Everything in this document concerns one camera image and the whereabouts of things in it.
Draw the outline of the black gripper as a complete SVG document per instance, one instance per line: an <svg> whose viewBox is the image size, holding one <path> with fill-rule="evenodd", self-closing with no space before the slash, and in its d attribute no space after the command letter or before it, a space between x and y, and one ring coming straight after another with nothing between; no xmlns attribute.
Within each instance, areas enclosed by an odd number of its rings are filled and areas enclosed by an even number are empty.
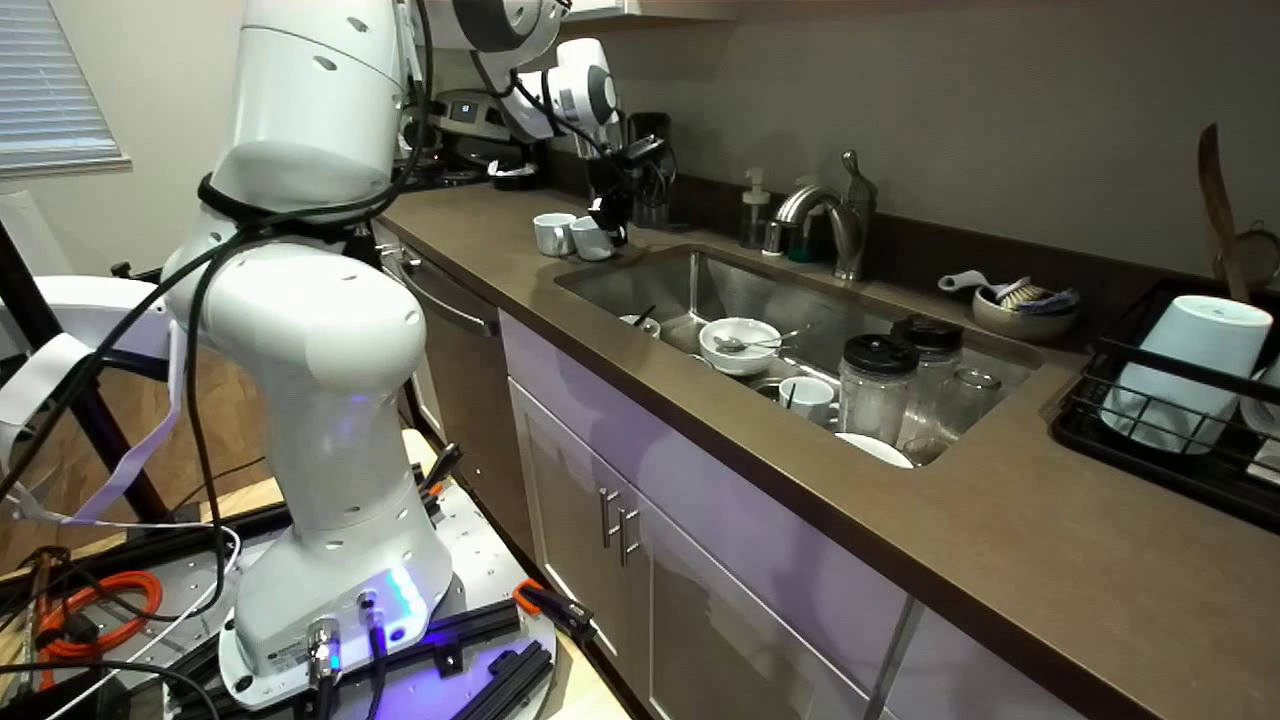
<svg viewBox="0 0 1280 720"><path fill-rule="evenodd" d="M623 142L586 165L586 215L623 250L629 228L662 228L673 219L675 154L666 113L633 113Z"/></svg>

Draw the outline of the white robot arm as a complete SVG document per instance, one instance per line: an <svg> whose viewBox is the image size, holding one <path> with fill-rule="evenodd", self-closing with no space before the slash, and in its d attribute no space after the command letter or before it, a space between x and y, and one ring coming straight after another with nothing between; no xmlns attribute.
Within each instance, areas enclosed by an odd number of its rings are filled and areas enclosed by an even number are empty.
<svg viewBox="0 0 1280 720"><path fill-rule="evenodd" d="M424 357L414 297L337 250L390 198L407 83L476 59L530 142L620 165L620 107L573 0L247 0L231 142L162 277L185 332L258 389L289 531L237 579L220 681L250 714L424 639L452 583L394 422Z"/></svg>

